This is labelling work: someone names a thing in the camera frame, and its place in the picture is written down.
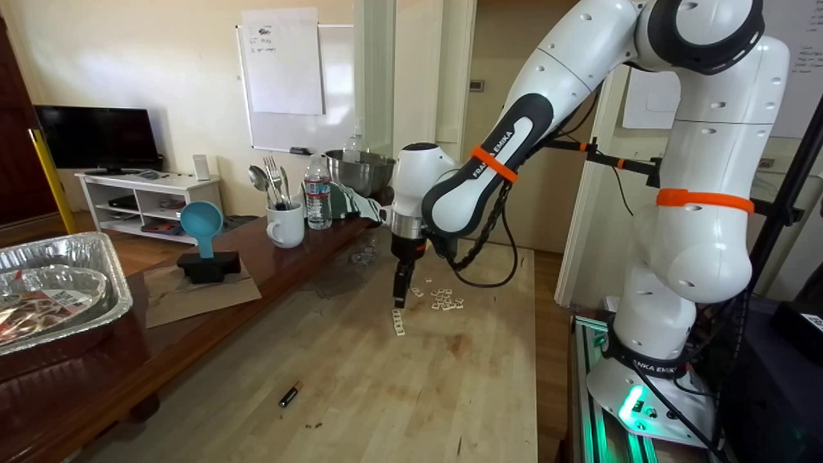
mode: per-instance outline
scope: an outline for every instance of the wooden table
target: wooden table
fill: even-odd
[[[238,334],[274,302],[313,279],[364,225],[309,232],[299,250],[274,250],[264,222],[225,232],[216,250],[238,252],[263,299],[157,330],[142,326],[143,289],[133,279],[133,311],[81,358],[0,383],[0,461],[61,461],[130,414],[152,414],[157,395],[202,356]]]
[[[533,252],[493,292],[462,285],[430,252],[395,337],[395,261],[386,229],[372,239],[371,265],[328,263],[170,388],[146,424],[108,432],[81,461],[537,461]],[[462,276],[498,281],[510,261],[488,244]]]

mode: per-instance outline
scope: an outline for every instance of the white cabinet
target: white cabinet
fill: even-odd
[[[170,241],[196,241],[180,226],[180,208],[209,202],[222,208],[218,180],[162,175],[76,175],[81,195],[101,232],[139,235]]]

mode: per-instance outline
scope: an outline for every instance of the paper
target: paper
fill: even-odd
[[[243,272],[225,276],[223,284],[209,285],[193,285],[180,268],[153,268],[146,270],[143,279],[150,292],[146,326],[259,299],[255,281]]]
[[[323,114],[317,7],[243,11],[238,37],[255,114]]]
[[[799,0],[786,7],[780,0],[764,4],[766,37],[785,42],[793,52],[789,85],[771,137],[802,137],[823,94],[823,4]],[[674,73],[629,73],[624,94],[624,128],[670,128],[678,105]]]

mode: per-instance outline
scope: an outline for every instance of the white robotic arm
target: white robotic arm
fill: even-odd
[[[708,445],[712,404],[670,388],[695,302],[726,302],[746,289],[748,191],[786,78],[786,46],[762,37],[762,0],[580,0],[539,42],[513,81],[504,114],[462,168],[431,144],[412,144],[394,173],[394,252],[402,261],[395,307],[427,236],[466,236],[493,191],[618,67],[670,69],[682,105],[660,162],[658,203],[637,214],[637,252],[624,270],[609,358],[588,375],[597,404],[641,434]],[[682,420],[656,420],[668,404],[649,398],[621,416],[624,396],[645,382],[674,398]]]

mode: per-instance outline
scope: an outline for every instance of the cup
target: cup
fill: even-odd
[[[270,205],[264,235],[281,250],[299,247],[306,236],[304,208],[299,203]]]

